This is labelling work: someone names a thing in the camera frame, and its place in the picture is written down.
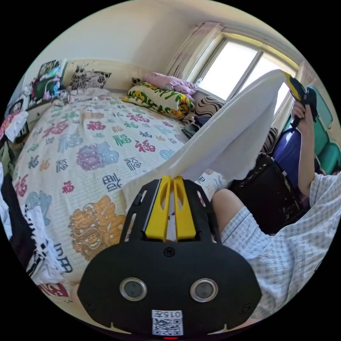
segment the bedspread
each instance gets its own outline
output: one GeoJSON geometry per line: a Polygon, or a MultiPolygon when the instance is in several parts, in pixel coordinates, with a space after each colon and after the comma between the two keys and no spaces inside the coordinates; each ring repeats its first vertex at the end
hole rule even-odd
{"type": "MultiPolygon", "coordinates": [[[[125,103],[123,97],[108,92],[48,109],[13,172],[19,203],[41,206],[65,270],[63,283],[40,285],[59,303],[72,303],[75,274],[118,243],[126,214],[122,186],[162,164],[188,141],[179,121],[125,103]]],[[[209,199],[227,185],[210,170],[197,183],[209,199]]]]}

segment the window frame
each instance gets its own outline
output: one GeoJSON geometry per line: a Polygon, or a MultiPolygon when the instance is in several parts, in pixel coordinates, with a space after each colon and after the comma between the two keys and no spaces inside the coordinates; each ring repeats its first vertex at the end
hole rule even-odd
{"type": "MultiPolygon", "coordinates": [[[[251,40],[252,42],[247,42],[247,41],[243,41],[241,39],[237,39],[237,38],[232,38],[229,37],[227,34],[223,34],[223,38],[220,41],[220,43],[218,44],[218,46],[214,49],[214,51],[212,52],[212,54],[210,55],[210,57],[207,59],[206,63],[204,64],[204,66],[201,68],[200,72],[198,73],[197,77],[195,78],[194,83],[196,83],[197,81],[199,81],[199,79],[203,79],[205,77],[205,75],[207,74],[208,70],[210,69],[210,67],[212,66],[212,64],[214,63],[214,61],[217,59],[217,57],[219,56],[219,54],[221,53],[221,51],[223,50],[223,48],[227,45],[227,43],[232,42],[235,44],[239,44],[248,48],[251,48],[255,51],[257,51],[256,55],[254,56],[253,60],[251,61],[251,63],[249,64],[249,66],[247,67],[247,69],[245,70],[244,74],[242,75],[242,77],[239,79],[239,81],[237,82],[236,86],[234,87],[234,89],[232,90],[232,92],[230,93],[230,95],[224,99],[224,98],[220,98],[219,96],[210,93],[209,91],[202,89],[199,85],[198,90],[206,95],[206,96],[213,96],[219,100],[225,101],[225,102],[229,102],[235,95],[238,94],[238,92],[240,91],[240,89],[243,87],[243,85],[245,84],[245,82],[247,81],[248,77],[251,75],[252,71],[255,69],[257,63],[259,62],[259,60],[261,59],[261,57],[263,56],[263,54],[267,54],[272,56],[273,58],[275,58],[276,60],[278,60],[280,63],[285,64],[286,66],[288,66],[290,69],[292,69],[293,71],[295,71],[295,77],[297,77],[298,74],[298,65],[296,65],[295,63],[290,64],[288,63],[286,60],[284,60],[283,58],[280,58],[276,53],[274,53],[273,51],[276,51],[275,49],[272,49],[268,46],[263,45],[260,42],[257,42],[253,39],[249,39],[247,37],[242,37],[245,40],[251,40]]],[[[283,102],[281,103],[281,105],[279,106],[279,108],[277,109],[277,111],[274,114],[274,118],[278,115],[278,113],[280,112],[280,110],[283,108],[285,102],[287,101],[287,99],[290,97],[290,93],[288,92],[288,94],[286,95],[286,97],[284,98],[283,102]]]]}

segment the yellow clip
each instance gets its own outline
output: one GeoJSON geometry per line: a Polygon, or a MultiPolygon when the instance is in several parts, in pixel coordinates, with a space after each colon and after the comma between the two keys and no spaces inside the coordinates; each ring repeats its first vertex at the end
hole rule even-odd
{"type": "Polygon", "coordinates": [[[162,177],[146,228],[146,237],[149,239],[162,240],[163,242],[166,241],[169,200],[171,191],[173,190],[172,187],[174,188],[175,226],[177,240],[195,238],[196,231],[182,177],[176,177],[173,182],[171,177],[162,177]],[[178,199],[182,205],[181,209],[179,208],[178,199]]]}
{"type": "Polygon", "coordinates": [[[174,185],[174,208],[175,208],[175,225],[177,232],[177,240],[193,239],[196,231],[193,223],[191,209],[189,207],[185,185],[182,177],[176,177],[173,180],[174,185]]]}
{"type": "Polygon", "coordinates": [[[166,241],[168,215],[169,215],[169,197],[171,195],[171,177],[162,177],[159,190],[157,192],[152,213],[146,228],[146,237],[166,241]]]}
{"type": "Polygon", "coordinates": [[[301,96],[298,94],[298,91],[296,90],[296,88],[294,87],[294,85],[291,83],[291,79],[292,76],[290,74],[288,74],[287,72],[282,71],[282,73],[285,75],[286,80],[285,80],[285,84],[288,86],[288,88],[290,89],[290,91],[292,92],[293,96],[295,97],[295,99],[297,101],[301,101],[302,98],[301,96]]]}

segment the yellow patterned pillow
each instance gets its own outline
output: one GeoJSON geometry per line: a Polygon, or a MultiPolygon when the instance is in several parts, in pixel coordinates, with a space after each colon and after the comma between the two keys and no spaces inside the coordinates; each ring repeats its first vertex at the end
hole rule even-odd
{"type": "Polygon", "coordinates": [[[177,119],[183,119],[195,109],[194,104],[184,94],[162,90],[148,82],[132,87],[127,97],[122,100],[177,119]]]}

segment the plaid shirt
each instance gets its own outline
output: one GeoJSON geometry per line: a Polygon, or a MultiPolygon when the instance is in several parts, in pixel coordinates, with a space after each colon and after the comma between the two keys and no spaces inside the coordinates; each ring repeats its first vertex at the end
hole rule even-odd
{"type": "Polygon", "coordinates": [[[311,209],[274,236],[265,235],[245,207],[238,213],[243,223],[236,219],[222,233],[223,244],[241,254],[258,279],[262,298],[252,319],[264,319],[283,307],[323,260],[340,221],[341,173],[315,174],[309,200],[311,209]]]}

